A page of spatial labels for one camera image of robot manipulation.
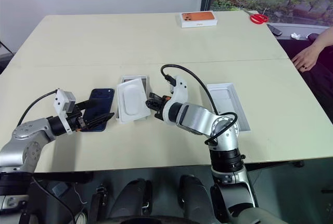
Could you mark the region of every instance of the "black wire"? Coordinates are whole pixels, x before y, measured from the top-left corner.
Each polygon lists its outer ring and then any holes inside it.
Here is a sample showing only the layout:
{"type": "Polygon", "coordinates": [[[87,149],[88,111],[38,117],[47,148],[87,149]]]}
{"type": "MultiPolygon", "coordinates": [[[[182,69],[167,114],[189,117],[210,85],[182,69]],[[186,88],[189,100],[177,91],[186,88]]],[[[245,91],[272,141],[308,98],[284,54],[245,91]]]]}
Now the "black wire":
{"type": "Polygon", "coordinates": [[[74,214],[72,212],[72,210],[64,203],[62,202],[61,199],[57,198],[55,195],[51,194],[47,189],[45,189],[42,185],[40,185],[40,183],[34,178],[32,177],[33,181],[35,182],[35,184],[41,189],[43,190],[48,196],[51,196],[54,200],[56,200],[60,205],[62,205],[65,209],[67,209],[67,211],[69,212],[69,214],[71,215],[71,219],[73,224],[75,224],[75,218],[74,218],[74,214]]]}
{"type": "Polygon", "coordinates": [[[33,101],[33,102],[28,106],[28,108],[25,110],[25,112],[23,113],[23,115],[22,115],[22,117],[20,118],[20,121],[18,122],[17,126],[19,126],[19,125],[22,123],[22,121],[23,121],[25,115],[28,113],[28,111],[31,109],[31,107],[33,107],[33,106],[34,106],[38,101],[40,101],[41,99],[43,99],[43,98],[45,98],[45,97],[47,97],[47,96],[49,96],[49,95],[52,95],[53,93],[57,93],[57,90],[50,91],[49,93],[47,93],[47,94],[45,94],[45,95],[43,95],[43,96],[37,98],[35,101],[33,101]]]}
{"type": "MultiPolygon", "coordinates": [[[[206,92],[209,100],[210,100],[210,103],[212,104],[213,106],[213,110],[215,112],[216,115],[219,115],[219,112],[218,110],[216,109],[216,106],[215,106],[215,103],[212,99],[212,96],[210,95],[207,87],[205,86],[205,84],[201,81],[201,79],[195,75],[191,70],[181,66],[181,65],[178,65],[178,64],[165,64],[161,67],[161,73],[164,77],[166,77],[166,74],[164,73],[164,69],[167,68],[167,67],[173,67],[173,68],[178,68],[178,69],[181,69],[187,73],[189,73],[192,77],[194,77],[198,82],[199,84],[202,86],[202,88],[204,89],[204,91],[206,92]]],[[[209,139],[207,139],[204,143],[207,144],[207,145],[211,145],[211,146],[217,146],[217,141],[215,141],[215,139],[217,137],[219,137],[220,135],[222,135],[223,133],[225,133],[231,126],[233,126],[236,122],[237,122],[237,119],[238,119],[238,116],[235,112],[225,112],[225,113],[222,113],[220,114],[219,116],[225,116],[225,115],[233,115],[234,116],[234,119],[232,120],[232,122],[230,124],[228,124],[224,129],[222,129],[219,133],[217,133],[216,135],[210,137],[209,139]]]]}
{"type": "Polygon", "coordinates": [[[219,112],[218,112],[217,109],[216,109],[215,103],[214,103],[214,101],[213,101],[213,99],[212,99],[212,96],[210,95],[210,93],[209,93],[209,91],[208,91],[206,85],[204,85],[204,83],[201,81],[201,79],[200,79],[197,75],[195,75],[192,71],[190,71],[189,69],[187,69],[187,68],[185,68],[185,67],[183,67],[183,66],[181,66],[181,65],[178,65],[178,64],[165,64],[165,65],[163,65],[163,66],[161,67],[161,73],[162,73],[162,75],[163,75],[164,77],[166,76],[166,74],[163,72],[163,69],[164,69],[164,68],[167,68],[167,67],[178,68],[178,69],[181,69],[181,70],[183,70],[183,71],[189,73],[190,75],[192,75],[192,77],[194,77],[194,78],[199,82],[199,84],[202,86],[202,88],[203,88],[204,91],[206,92],[206,94],[207,94],[207,96],[208,96],[208,98],[209,98],[209,100],[210,100],[210,102],[211,102],[211,104],[212,104],[212,106],[213,106],[213,110],[214,110],[215,114],[216,114],[216,115],[219,114],[219,112]]]}
{"type": "Polygon", "coordinates": [[[0,41],[0,47],[1,46],[4,46],[12,55],[14,55],[14,53],[11,51],[11,50],[9,50],[9,48],[7,47],[7,46],[5,46],[5,44],[4,43],[2,43],[1,41],[0,41]]]}

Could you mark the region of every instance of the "human arm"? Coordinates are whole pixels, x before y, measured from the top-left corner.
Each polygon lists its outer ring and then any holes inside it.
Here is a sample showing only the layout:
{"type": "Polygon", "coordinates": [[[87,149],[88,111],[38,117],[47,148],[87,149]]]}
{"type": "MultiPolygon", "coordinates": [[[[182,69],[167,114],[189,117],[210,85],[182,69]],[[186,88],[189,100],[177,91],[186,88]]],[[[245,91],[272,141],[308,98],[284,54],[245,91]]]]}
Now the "human arm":
{"type": "Polygon", "coordinates": [[[311,70],[316,65],[317,59],[321,51],[333,45],[333,27],[322,32],[311,46],[305,48],[292,58],[292,62],[297,70],[305,72],[311,70]]]}

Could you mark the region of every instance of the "person's hand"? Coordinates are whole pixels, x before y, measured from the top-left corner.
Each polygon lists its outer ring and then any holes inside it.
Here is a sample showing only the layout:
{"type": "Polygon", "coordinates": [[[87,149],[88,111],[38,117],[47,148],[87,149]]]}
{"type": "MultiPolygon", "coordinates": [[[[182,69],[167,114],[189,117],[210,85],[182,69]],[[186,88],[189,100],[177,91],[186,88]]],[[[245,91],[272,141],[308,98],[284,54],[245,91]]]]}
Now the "person's hand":
{"type": "Polygon", "coordinates": [[[295,57],[291,59],[294,66],[300,72],[306,72],[311,70],[317,63],[319,54],[323,49],[316,45],[311,45],[306,49],[299,52],[295,57]]]}

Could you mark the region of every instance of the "orange phone box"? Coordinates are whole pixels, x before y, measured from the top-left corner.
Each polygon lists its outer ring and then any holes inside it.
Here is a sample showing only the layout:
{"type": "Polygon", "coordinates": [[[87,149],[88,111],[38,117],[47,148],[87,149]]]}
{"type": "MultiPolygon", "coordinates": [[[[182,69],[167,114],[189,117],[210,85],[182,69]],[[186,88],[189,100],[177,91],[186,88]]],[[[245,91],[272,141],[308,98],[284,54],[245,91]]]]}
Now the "orange phone box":
{"type": "Polygon", "coordinates": [[[217,25],[217,18],[213,11],[181,12],[182,28],[210,27],[217,25]]]}

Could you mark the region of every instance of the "scissors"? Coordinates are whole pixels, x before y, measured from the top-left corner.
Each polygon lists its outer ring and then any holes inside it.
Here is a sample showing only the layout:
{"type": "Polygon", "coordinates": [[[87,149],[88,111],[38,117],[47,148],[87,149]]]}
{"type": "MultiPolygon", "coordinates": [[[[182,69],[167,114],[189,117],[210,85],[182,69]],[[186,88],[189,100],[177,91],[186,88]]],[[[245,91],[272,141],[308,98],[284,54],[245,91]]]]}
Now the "scissors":
{"type": "Polygon", "coordinates": [[[268,17],[266,15],[261,14],[252,14],[249,11],[243,8],[243,11],[250,15],[250,20],[255,24],[262,24],[268,22],[268,17]]]}

